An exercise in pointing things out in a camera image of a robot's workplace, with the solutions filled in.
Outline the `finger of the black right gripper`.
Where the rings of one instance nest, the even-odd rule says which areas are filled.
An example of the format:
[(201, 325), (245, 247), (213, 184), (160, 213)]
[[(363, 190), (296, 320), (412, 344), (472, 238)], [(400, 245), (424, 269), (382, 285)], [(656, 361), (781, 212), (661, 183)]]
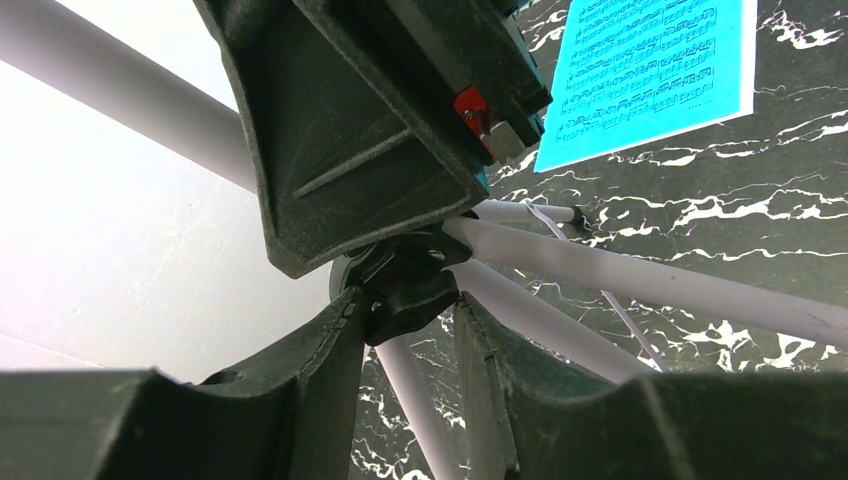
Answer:
[(269, 261), (299, 278), (484, 200), (484, 149), (383, 1), (199, 1)]
[(387, 1), (451, 92), (451, 103), (493, 162), (538, 143), (552, 102), (517, 25), (525, 1)]

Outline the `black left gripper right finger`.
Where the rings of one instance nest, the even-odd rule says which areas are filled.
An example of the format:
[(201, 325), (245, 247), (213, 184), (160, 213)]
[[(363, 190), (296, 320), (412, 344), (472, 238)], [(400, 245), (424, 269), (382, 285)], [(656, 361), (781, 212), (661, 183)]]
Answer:
[(455, 347), (475, 479), (843, 479), (843, 373), (655, 374), (615, 385), (472, 296)]

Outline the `white sheet music book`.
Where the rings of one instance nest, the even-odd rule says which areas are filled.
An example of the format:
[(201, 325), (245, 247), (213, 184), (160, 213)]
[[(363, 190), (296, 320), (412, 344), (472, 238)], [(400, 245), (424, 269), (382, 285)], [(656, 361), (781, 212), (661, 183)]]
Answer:
[(742, 0), (740, 2), (739, 107), (734, 118), (754, 113), (757, 4), (757, 0)]

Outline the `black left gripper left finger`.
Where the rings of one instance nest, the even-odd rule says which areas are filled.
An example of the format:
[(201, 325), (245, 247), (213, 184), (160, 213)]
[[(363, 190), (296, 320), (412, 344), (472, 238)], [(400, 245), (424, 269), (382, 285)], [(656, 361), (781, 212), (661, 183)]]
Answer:
[(3, 373), (1, 475), (344, 479), (367, 315), (351, 288), (198, 385), (155, 370)]

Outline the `blue sheet music page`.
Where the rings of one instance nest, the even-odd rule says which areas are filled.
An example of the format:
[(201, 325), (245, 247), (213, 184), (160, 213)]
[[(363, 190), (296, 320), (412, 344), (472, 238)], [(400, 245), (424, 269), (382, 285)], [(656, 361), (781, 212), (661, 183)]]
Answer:
[(735, 119), (741, 1), (572, 2), (535, 172)]

